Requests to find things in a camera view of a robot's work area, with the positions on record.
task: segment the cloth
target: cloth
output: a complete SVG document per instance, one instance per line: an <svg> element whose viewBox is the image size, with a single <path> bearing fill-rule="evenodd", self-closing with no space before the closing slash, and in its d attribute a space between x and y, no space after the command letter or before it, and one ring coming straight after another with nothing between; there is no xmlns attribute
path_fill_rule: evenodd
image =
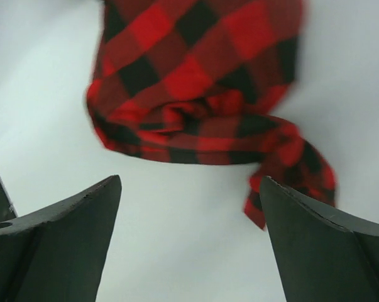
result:
<svg viewBox="0 0 379 302"><path fill-rule="evenodd" d="M335 176L289 121L300 0L104 1L87 108L108 149L160 162L259 162L244 212L265 226L263 176L334 206Z"/></svg>

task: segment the fabric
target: fabric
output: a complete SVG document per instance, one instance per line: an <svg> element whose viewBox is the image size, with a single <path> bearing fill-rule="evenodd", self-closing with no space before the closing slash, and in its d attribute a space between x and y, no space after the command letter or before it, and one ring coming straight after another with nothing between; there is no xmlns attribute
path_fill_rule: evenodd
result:
<svg viewBox="0 0 379 302"><path fill-rule="evenodd" d="M300 0L106 0L87 107L108 149L184 164L259 162L244 212L260 228L263 176L334 206L334 172L267 115L295 80Z"/></svg>

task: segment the buffalo plaid cloth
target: buffalo plaid cloth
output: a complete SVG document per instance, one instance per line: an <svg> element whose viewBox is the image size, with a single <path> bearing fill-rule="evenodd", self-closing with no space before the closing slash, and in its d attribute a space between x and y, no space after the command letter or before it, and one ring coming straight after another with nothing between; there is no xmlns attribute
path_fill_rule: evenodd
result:
<svg viewBox="0 0 379 302"><path fill-rule="evenodd" d="M265 226L263 176L334 205L334 173L267 113L295 79L300 0L105 0L87 107L108 149L184 164L260 162L244 212Z"/></svg>

